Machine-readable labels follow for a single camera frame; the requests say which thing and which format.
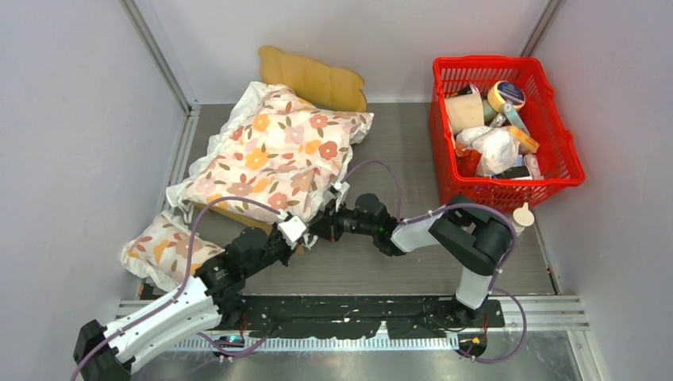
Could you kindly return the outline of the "large floral cushion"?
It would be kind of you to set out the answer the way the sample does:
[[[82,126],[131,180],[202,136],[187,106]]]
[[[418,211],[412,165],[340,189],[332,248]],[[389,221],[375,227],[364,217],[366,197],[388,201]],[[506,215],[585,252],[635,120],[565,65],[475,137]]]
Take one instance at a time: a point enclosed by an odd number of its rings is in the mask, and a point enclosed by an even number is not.
[[[373,118],[322,110],[287,86],[251,82],[188,177],[167,188],[169,205],[186,210],[223,197],[216,209],[264,223],[276,221],[277,210],[309,221],[345,176],[352,146]]]

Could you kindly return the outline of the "wooden pet bed frame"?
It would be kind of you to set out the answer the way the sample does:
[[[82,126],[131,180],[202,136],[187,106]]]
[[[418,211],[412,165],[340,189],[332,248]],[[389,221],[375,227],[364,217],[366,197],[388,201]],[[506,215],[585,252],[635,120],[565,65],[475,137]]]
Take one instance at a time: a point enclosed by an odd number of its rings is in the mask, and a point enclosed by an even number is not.
[[[271,46],[260,48],[259,56],[262,75],[259,82],[287,86],[299,98],[322,110],[367,112],[363,78],[354,71]],[[215,207],[224,201],[225,198],[220,197],[210,203]]]

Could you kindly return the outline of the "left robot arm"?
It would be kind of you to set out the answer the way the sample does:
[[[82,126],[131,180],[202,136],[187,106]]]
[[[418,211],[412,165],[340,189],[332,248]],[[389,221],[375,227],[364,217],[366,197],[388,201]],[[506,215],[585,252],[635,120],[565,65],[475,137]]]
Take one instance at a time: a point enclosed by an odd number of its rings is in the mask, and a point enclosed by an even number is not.
[[[290,222],[269,233],[244,229],[220,254],[205,261],[187,282],[151,304],[105,325],[82,326],[75,345],[73,379],[129,380],[149,360],[197,333],[241,327],[246,279],[279,261],[287,264],[308,229]]]

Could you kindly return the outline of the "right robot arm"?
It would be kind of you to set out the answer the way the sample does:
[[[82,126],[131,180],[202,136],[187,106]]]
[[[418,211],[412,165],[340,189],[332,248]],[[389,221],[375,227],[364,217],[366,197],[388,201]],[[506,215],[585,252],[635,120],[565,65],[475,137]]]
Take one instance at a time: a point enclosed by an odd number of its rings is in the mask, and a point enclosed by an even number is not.
[[[441,246],[462,266],[449,310],[459,324],[467,326],[483,319],[484,303],[517,239],[507,217],[464,195],[407,219],[394,217],[374,194],[360,195],[352,209],[332,200],[310,222],[309,232],[328,241],[338,241],[346,233],[368,236],[386,256]]]

